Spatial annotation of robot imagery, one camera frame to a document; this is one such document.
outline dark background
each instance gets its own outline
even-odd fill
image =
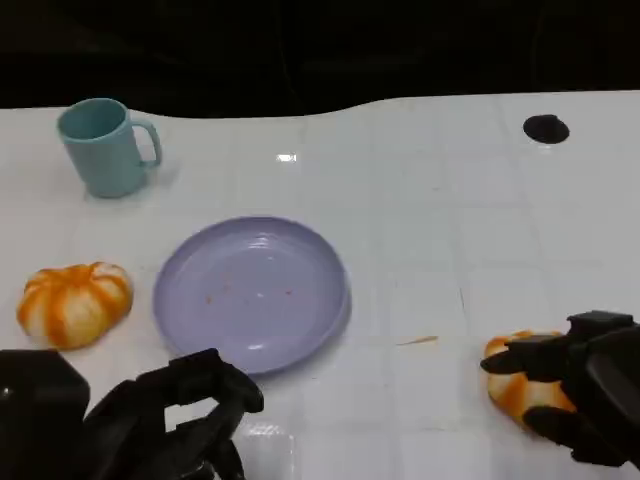
[[[0,107],[189,117],[640,88],[629,0],[4,0]]]

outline black round knob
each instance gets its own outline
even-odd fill
[[[569,127],[555,115],[529,117],[522,129],[529,138],[540,143],[560,143],[569,137]]]

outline plate rim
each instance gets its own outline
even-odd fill
[[[189,235],[185,240],[183,240],[177,246],[177,248],[174,249],[171,255],[169,255],[169,257],[164,261],[164,263],[162,264],[162,268],[156,275],[156,279],[153,286],[152,299],[151,299],[153,319],[154,319],[156,328],[158,329],[160,336],[162,337],[164,343],[166,344],[169,352],[174,356],[181,357],[185,355],[190,355],[190,353],[184,352],[176,346],[174,341],[171,339],[171,336],[168,335],[166,330],[163,328],[162,322],[159,319],[160,317],[159,290],[160,290],[161,283],[163,283],[162,280],[166,278],[168,275],[167,271],[169,269],[170,264],[173,261],[175,261],[175,258],[180,254],[180,252],[188,248],[189,244],[197,241],[197,239],[200,237],[209,235],[211,231],[217,230],[231,223],[250,222],[254,220],[271,220],[271,221],[293,225],[297,228],[302,228],[303,230],[306,230],[310,232],[312,235],[314,235],[315,237],[317,237],[320,240],[320,242],[324,244],[324,246],[327,247],[329,252],[334,256],[336,260],[336,264],[340,268],[340,278],[343,283],[343,288],[341,289],[342,298],[341,298],[340,307],[338,309],[336,317],[331,320],[329,328],[327,328],[327,330],[324,331],[322,335],[319,335],[318,337],[314,338],[312,342],[308,342],[308,345],[309,345],[308,348],[302,349],[300,353],[293,356],[290,360],[279,362],[272,366],[268,366],[267,368],[258,368],[258,369],[250,369],[250,370],[243,369],[242,367],[238,367],[238,368],[240,368],[247,375],[252,375],[252,376],[276,373],[276,372],[285,370],[287,368],[290,368],[306,360],[307,358],[311,357],[314,353],[316,353],[318,350],[320,350],[320,348],[323,345],[325,345],[325,343],[327,343],[336,335],[338,335],[340,332],[342,332],[344,327],[346,327],[347,323],[351,319],[351,309],[352,309],[351,283],[349,281],[349,276],[347,275],[347,271],[344,267],[344,263],[342,262],[342,259],[340,258],[340,255],[335,250],[335,248],[333,248],[331,243],[329,243],[329,241],[327,241],[322,235],[320,235],[314,229],[304,225],[301,222],[298,222],[296,220],[291,220],[289,218],[275,217],[272,215],[247,215],[247,216],[240,216],[240,217],[232,217],[226,220],[222,220],[220,222],[213,223],[211,225],[207,225],[201,230],[193,233],[192,235]]]

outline mug handle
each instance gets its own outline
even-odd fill
[[[153,142],[153,150],[156,152],[155,160],[151,162],[142,162],[142,165],[145,168],[156,168],[160,166],[162,163],[162,146],[160,145],[160,137],[158,136],[156,127],[154,127],[153,123],[150,121],[143,120],[141,118],[131,120],[131,125],[134,127],[142,127],[147,131],[151,137],[151,142]]]

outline orange and white bread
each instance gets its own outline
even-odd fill
[[[24,289],[18,322],[38,342],[59,350],[88,345],[121,320],[133,302],[124,269],[109,263],[40,270]]]
[[[485,358],[507,350],[505,343],[518,338],[536,335],[530,330],[514,333],[510,336],[493,338],[485,348]],[[503,412],[525,427],[522,416],[531,407],[551,406],[575,411],[571,401],[560,389],[560,382],[532,382],[524,373],[499,375],[490,373],[488,379],[489,396]]]

